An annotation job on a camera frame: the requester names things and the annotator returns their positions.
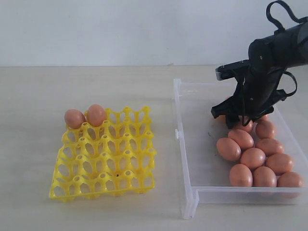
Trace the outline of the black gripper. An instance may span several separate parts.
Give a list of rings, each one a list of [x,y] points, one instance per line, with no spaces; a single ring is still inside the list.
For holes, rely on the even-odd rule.
[[[286,91],[278,89],[285,69],[274,69],[267,74],[260,74],[249,67],[244,76],[239,78],[233,96],[211,108],[214,118],[225,115],[228,129],[243,124],[243,117],[257,120],[273,112],[273,105],[286,99]]]

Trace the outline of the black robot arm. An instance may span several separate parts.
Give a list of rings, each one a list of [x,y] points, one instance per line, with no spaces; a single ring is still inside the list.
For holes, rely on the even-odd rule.
[[[276,103],[294,95],[294,91],[287,93],[278,89],[278,85],[282,75],[294,78],[288,68],[308,63],[307,22],[254,40],[249,46],[248,57],[216,69],[219,81],[230,78],[237,81],[233,95],[211,109],[214,118],[226,117],[228,128],[233,128],[240,116],[243,125],[257,121],[271,114]]]

